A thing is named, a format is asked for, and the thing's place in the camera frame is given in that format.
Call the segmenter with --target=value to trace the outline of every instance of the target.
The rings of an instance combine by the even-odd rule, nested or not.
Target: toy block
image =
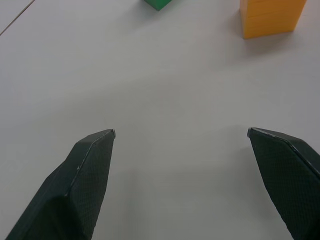
[[[145,0],[148,4],[154,7],[157,11],[163,9],[171,0]]]
[[[243,38],[295,30],[307,0],[240,0]]]

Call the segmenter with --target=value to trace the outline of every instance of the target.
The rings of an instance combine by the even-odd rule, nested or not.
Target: orange block
[[[240,0],[243,38],[295,30],[307,0]]]

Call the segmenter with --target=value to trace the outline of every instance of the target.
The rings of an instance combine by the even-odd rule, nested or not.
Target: yellow block
[[[295,30],[307,0],[240,0],[243,38]]]

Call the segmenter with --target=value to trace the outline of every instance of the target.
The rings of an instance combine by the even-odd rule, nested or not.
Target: green block
[[[157,11],[164,8],[165,5],[171,2],[171,0],[145,0],[148,4],[154,7]]]

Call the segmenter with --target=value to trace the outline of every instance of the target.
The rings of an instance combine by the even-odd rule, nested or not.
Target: dark line
[[[35,0],[32,0],[19,14],[15,17],[15,19],[10,22],[10,24],[0,33],[0,36],[21,16],[21,14],[24,13],[25,10],[27,10],[28,7],[30,7],[31,4],[33,4]]]

